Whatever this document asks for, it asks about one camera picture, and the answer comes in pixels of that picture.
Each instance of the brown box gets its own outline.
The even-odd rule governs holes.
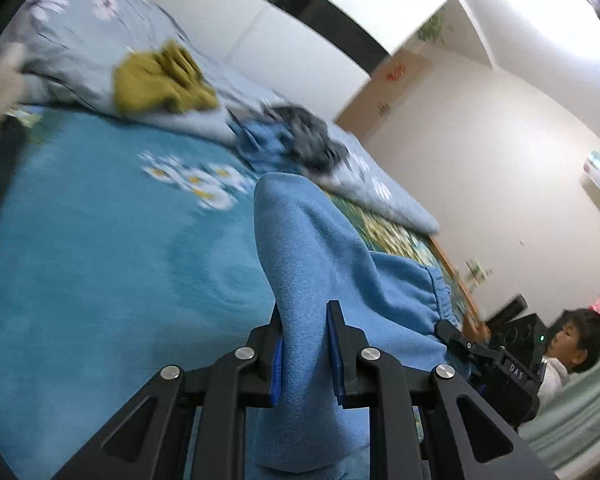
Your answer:
[[[371,80],[340,113],[336,124],[364,139],[429,66],[429,59],[410,50],[399,50],[374,71]]]

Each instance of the mustard yellow cloth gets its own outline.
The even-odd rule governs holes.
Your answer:
[[[164,105],[170,112],[218,106],[216,91],[205,83],[189,52],[169,40],[160,52],[129,55],[113,71],[114,103],[123,114]]]

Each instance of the child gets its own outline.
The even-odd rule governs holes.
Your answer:
[[[491,334],[487,326],[475,324],[464,315],[462,334],[472,342],[486,342]],[[540,406],[564,388],[572,372],[589,370],[600,359],[600,314],[588,308],[579,308],[549,343],[542,360],[546,363],[544,380],[538,391]]]

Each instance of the silver screw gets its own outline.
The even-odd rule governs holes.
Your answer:
[[[377,348],[365,348],[360,353],[362,354],[362,357],[365,358],[367,361],[375,361],[376,359],[380,358],[380,351]]]
[[[247,359],[251,359],[254,355],[256,355],[256,352],[253,348],[250,348],[248,346],[241,346],[240,348],[238,348],[235,351],[235,356],[238,359],[241,359],[242,361],[246,361]]]
[[[165,366],[162,370],[160,370],[160,377],[166,379],[167,381],[176,379],[179,375],[180,369],[175,365]]]
[[[450,379],[456,374],[456,371],[451,365],[436,366],[436,375],[441,379]]]

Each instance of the white shirt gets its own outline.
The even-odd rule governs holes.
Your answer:
[[[542,362],[546,363],[546,371],[544,372],[544,380],[538,390],[538,399],[540,400],[541,408],[553,399],[564,388],[566,383],[569,382],[567,368],[558,359],[555,357],[543,357]]]

